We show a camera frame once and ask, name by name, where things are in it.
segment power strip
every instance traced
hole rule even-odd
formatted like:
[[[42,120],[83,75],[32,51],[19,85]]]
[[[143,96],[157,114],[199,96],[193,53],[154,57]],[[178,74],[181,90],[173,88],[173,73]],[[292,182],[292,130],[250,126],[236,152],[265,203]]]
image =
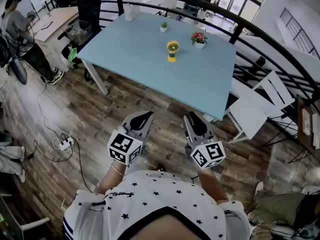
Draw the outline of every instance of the power strip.
[[[69,137],[68,140],[64,140],[62,143],[59,144],[61,151],[69,151],[74,146],[75,141],[73,138]]]

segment yellow object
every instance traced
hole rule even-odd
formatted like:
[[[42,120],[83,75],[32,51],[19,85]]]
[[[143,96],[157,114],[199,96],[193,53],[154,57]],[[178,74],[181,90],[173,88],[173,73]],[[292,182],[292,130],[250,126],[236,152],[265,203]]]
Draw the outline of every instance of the yellow object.
[[[169,41],[166,44],[166,47],[169,51],[168,61],[175,62],[176,61],[176,51],[179,50],[179,43],[177,41]]]

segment wooden floor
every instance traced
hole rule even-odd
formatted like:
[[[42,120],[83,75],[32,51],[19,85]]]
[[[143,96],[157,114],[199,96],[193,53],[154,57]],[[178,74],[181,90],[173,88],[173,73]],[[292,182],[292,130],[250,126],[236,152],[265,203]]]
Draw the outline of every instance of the wooden floor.
[[[16,144],[26,147],[27,154],[34,150],[34,141],[38,142],[34,159],[23,162],[25,183],[20,183],[16,177],[14,182],[36,213],[51,219],[50,231],[60,238],[65,209],[72,202],[76,190],[86,187],[76,147],[68,161],[52,162],[43,156],[58,161],[70,153],[54,149],[55,134],[45,127],[37,103],[45,84],[34,71],[27,71],[27,85],[18,83],[14,75],[7,76],[4,70],[0,71],[0,85],[3,85],[0,101],[4,107],[0,130],[10,131]],[[83,175],[90,189],[95,188],[110,166],[107,143],[112,131],[128,114],[142,110],[152,110],[154,121],[146,150],[139,161],[149,167],[161,162],[168,172],[191,182],[191,177],[196,174],[186,159],[186,138],[182,128],[183,115],[191,108],[124,77],[102,69],[97,71],[109,85],[107,96],[95,83],[86,82],[83,69],[79,69],[67,73],[55,86],[48,85],[39,97],[43,113],[49,118],[47,126],[61,134],[59,127],[77,139]],[[311,156],[301,163],[288,164],[302,149],[295,143],[285,141],[260,148],[278,133],[269,123],[265,123],[253,140],[236,144],[228,144],[228,140],[236,135],[236,129],[227,118],[212,127],[227,156],[213,169],[230,199],[242,201],[245,207],[251,203],[259,181],[264,181],[265,188],[275,193],[300,192],[304,186],[319,183],[318,165]],[[269,233],[263,230],[255,234],[256,239],[269,238]]]

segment man in gray shirt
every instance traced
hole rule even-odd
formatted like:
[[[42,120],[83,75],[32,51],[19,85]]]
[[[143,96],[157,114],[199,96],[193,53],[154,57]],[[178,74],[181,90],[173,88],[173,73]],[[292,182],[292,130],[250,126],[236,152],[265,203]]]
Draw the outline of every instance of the man in gray shirt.
[[[58,72],[57,68],[51,69],[45,54],[28,31],[34,16],[25,18],[16,10],[19,1],[21,0],[7,0],[5,3],[1,23],[2,36],[7,41],[12,56],[22,58],[49,83],[55,85],[64,72]]]

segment black railing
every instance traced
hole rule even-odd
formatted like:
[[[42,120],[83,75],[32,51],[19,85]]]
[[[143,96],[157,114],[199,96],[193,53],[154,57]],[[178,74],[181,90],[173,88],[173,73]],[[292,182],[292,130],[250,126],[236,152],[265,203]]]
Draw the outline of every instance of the black railing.
[[[280,19],[283,20],[285,27],[292,35],[292,40],[296,43],[299,50],[313,55],[320,61],[319,53],[316,50],[314,44],[312,43],[304,29],[301,27],[301,25],[297,22],[295,17],[293,17],[286,8],[284,8],[283,12],[281,13]]]
[[[213,28],[223,32],[224,34],[229,35],[230,36],[229,42],[231,44],[235,44],[236,42],[241,42],[244,45],[251,48],[256,53],[260,54],[266,60],[268,60],[271,64],[273,64],[279,70],[279,71],[277,71],[277,74],[281,75],[282,78],[286,79],[288,82],[291,83],[291,85],[289,87],[293,87],[295,89],[298,89],[305,96],[305,98],[309,101],[310,104],[312,104],[314,102],[315,98],[320,99],[320,89],[318,87],[318,83],[316,83],[313,80],[313,78],[309,75],[309,73],[302,66],[302,64],[286,48],[284,48],[280,43],[275,41],[271,36],[269,36],[263,30],[261,30],[260,28],[258,28],[255,25],[253,25],[249,21],[239,17],[238,15],[236,15],[228,10],[225,10],[215,4],[209,3],[207,1],[204,1],[204,0],[178,0],[178,1],[183,1],[189,5],[192,5],[192,6],[195,6],[198,8],[202,8],[205,10],[210,10],[210,11],[213,11],[214,13],[218,13],[220,15],[223,15],[224,17],[234,21],[237,24],[237,27],[236,27],[235,31],[233,33],[231,33],[231,32],[229,32],[219,26],[216,26],[208,21],[205,21],[204,19],[200,19],[200,18],[197,18],[196,16],[183,13],[182,10],[169,9],[169,8],[156,6],[156,5],[152,5],[152,4],[147,4],[147,3],[123,1],[123,0],[103,0],[102,3],[117,3],[118,11],[112,11],[112,13],[118,13],[119,15],[124,13],[124,4],[132,4],[132,5],[142,6],[142,7],[154,8],[159,11],[166,11],[169,13],[180,15],[182,17],[190,18],[190,19],[197,21],[199,23],[203,23],[207,26],[213,27]],[[113,21],[112,19],[106,19],[106,18],[100,18],[100,19],[103,21]],[[286,58],[297,69],[297,71],[303,76],[303,77],[301,77],[301,76],[299,76],[299,77],[303,78],[303,83],[306,83],[307,88],[306,88],[305,84],[302,84],[302,82],[299,81],[298,78],[296,78],[294,75],[291,75],[288,72],[286,72],[276,61],[274,61],[272,58],[270,58],[264,52],[262,52],[261,50],[256,48],[254,45],[250,44],[249,42],[247,42],[246,40],[241,38],[240,34],[242,33],[243,29],[247,29],[247,30],[251,31],[256,37],[259,37],[262,40],[264,40],[271,47],[273,47],[278,53],[280,53],[284,58]],[[236,55],[239,56],[240,58],[246,60],[251,65],[253,65],[257,68],[256,74],[259,74],[259,75],[255,75],[255,74],[250,73],[250,71],[243,66],[240,66],[237,64],[235,65],[235,69],[236,69],[235,73],[239,72],[239,70],[242,72],[243,76],[245,76],[245,78],[247,79],[245,81],[246,85],[250,86],[250,84],[248,83],[248,79],[259,81],[260,77],[266,76],[269,73],[268,70],[257,65],[254,61],[247,58],[245,55],[241,54],[240,52],[237,52]],[[243,82],[244,77],[242,79],[239,76],[235,76],[235,77],[238,80],[241,80]]]

